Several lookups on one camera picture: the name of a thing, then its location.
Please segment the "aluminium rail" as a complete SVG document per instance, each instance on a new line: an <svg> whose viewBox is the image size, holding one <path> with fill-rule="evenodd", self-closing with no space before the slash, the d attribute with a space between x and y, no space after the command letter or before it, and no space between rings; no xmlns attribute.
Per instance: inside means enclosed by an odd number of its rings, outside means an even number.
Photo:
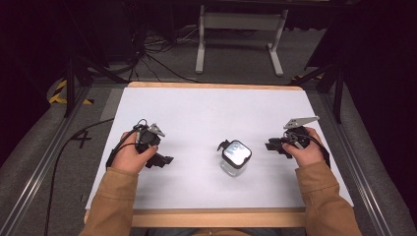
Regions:
<svg viewBox="0 0 417 236"><path fill-rule="evenodd" d="M321 94L320 99L326 111L329 122L331 123L332 129L335 131L339 142L341 143L343 153L345 154L346 164L349 171L354 179L355 185L361 196L362 202L369 214L374 228L376 229L378 236L392 236L391 230L387 224L387 221L381 211L380 205L378 204L374 191L372 190L364 171L354 153L351 143L344 132L343 127L338 124L333 117L332 104L330 98Z"/></svg>
<svg viewBox="0 0 417 236"><path fill-rule="evenodd" d="M15 234L89 90L77 91L75 107L67 118L64 106L53 105L0 168L0 236Z"/></svg>

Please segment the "white table mat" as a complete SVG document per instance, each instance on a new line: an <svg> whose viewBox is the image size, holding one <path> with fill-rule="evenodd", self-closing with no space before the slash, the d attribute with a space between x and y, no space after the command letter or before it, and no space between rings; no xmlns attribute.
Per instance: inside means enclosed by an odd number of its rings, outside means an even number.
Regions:
<svg viewBox="0 0 417 236"><path fill-rule="evenodd" d="M172 161L140 172L136 209L296 208L303 204L297 164L266 143L290 119L314 114L302 90L126 88L103 153L142 119L162 130L158 151ZM220 167L225 140L252 152L236 177Z"/></svg>

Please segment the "black tripod stand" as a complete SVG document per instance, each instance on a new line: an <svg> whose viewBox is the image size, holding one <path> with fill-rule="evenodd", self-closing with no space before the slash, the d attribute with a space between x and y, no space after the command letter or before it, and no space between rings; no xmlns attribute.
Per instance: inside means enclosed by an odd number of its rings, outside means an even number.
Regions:
<svg viewBox="0 0 417 236"><path fill-rule="evenodd" d="M127 84L127 81L115 73L105 69L98 63L94 51L91 49L87 32L83 30L74 16L74 10L82 10L85 15L85 3L87 0L57 0L61 13L56 13L56 21L60 24L59 31L63 40L63 48L69 55L64 79L67 81L67 105L65 118L75 112L76 105L76 83L82 88L89 88L93 79L89 68L95 69L101 76L109 78L116 84Z"/></svg>
<svg viewBox="0 0 417 236"><path fill-rule="evenodd" d="M289 83L290 86L300 87L310 80L321 76L319 83L316 85L316 90L321 93L327 93L331 88L334 88L332 113L335 121L341 123L341 100L343 94L344 74L341 67L335 64L326 65L322 68L316 69L304 76L296 76Z"/></svg>

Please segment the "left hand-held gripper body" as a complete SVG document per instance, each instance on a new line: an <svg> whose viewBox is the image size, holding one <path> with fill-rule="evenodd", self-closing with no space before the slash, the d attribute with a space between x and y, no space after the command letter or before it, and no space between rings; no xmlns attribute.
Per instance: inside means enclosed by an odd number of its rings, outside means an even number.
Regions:
<svg viewBox="0 0 417 236"><path fill-rule="evenodd" d="M156 123L149 125L146 119L141 119L133 130L137 133L135 149L138 153L146 151L149 147L158 146L160 138L165 136Z"/></svg>

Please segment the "yellow and black floor tape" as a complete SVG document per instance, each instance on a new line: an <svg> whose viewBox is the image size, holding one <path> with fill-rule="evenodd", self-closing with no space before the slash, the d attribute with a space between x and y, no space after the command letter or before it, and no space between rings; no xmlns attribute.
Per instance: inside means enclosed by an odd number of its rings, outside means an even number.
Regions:
<svg viewBox="0 0 417 236"><path fill-rule="evenodd" d="M56 87L55 91L52 93L51 97L49 98L49 103L60 103L60 104L66 104L67 99L61 96L61 92L64 90L64 88L67 85L67 81L63 79Z"/></svg>

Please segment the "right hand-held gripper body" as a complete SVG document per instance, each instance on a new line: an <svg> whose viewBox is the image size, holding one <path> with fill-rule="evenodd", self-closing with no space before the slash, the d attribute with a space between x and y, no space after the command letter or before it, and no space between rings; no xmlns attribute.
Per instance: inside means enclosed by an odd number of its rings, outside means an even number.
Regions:
<svg viewBox="0 0 417 236"><path fill-rule="evenodd" d="M305 125L314 121L319 121L319 116L292 118L284 126L284 141L299 149L306 148L310 143L310 135Z"/></svg>

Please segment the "person's left hand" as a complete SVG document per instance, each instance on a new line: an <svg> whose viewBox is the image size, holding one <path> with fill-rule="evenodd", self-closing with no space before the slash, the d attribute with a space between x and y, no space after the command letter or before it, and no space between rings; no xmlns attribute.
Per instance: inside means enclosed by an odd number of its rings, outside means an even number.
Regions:
<svg viewBox="0 0 417 236"><path fill-rule="evenodd" d="M138 153L135 149L136 134L125 132L121 139L122 146L117 151L111 167L138 174L146 162L156 154L158 146L148 147L146 151Z"/></svg>

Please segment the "white metal stand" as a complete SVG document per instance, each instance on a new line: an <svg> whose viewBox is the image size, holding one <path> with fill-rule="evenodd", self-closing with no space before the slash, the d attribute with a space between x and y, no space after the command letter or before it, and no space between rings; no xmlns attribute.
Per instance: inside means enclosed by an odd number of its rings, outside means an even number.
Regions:
<svg viewBox="0 0 417 236"><path fill-rule="evenodd" d="M201 74L205 64L205 30L273 30L274 40L268 44L268 53L275 74L283 76L283 69L278 58L277 47L284 30L288 11L282 10L277 15L242 14L242 13L212 13L206 7L200 7L199 15L199 46L195 72Z"/></svg>

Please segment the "person's right hand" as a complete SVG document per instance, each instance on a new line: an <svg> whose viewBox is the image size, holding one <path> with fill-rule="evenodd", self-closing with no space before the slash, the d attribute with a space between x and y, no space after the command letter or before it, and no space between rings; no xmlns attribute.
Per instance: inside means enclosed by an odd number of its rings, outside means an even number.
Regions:
<svg viewBox="0 0 417 236"><path fill-rule="evenodd" d="M307 127L306 130L308 134L317 141L316 143L310 141L309 145L304 149L299 149L290 144L282 145L283 149L295 158L299 167L305 167L309 164L323 162L325 160L321 151L322 141L316 130L310 127Z"/></svg>

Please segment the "glass jar with black lid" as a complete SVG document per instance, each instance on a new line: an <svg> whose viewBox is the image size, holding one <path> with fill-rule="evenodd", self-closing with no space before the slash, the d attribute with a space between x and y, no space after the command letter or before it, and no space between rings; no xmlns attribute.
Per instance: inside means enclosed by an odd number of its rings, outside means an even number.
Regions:
<svg viewBox="0 0 417 236"><path fill-rule="evenodd" d="M222 150L220 167L231 177L239 176L252 156L252 151L238 140L225 140L217 149Z"/></svg>

